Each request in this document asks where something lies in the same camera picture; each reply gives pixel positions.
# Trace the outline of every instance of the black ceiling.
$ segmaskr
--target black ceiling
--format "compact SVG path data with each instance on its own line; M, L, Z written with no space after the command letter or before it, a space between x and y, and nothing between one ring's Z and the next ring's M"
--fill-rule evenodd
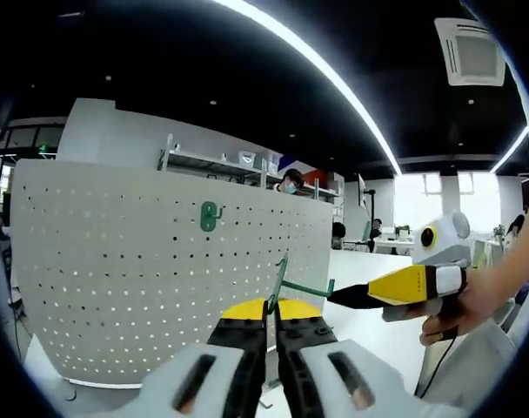
M248 3L338 72L404 172L488 169L526 124L509 71L503 87L449 86L433 21L471 18L458 1ZM77 10L84 13L54 18ZM63 116L76 97L111 98L119 109L228 133L346 177L393 173L330 81L279 37L224 6L101 0L68 2L42 17L27 12L26 19L11 15L24 37L3 44L11 54L0 89L18 95L14 118ZM517 172L529 172L527 144L502 170Z

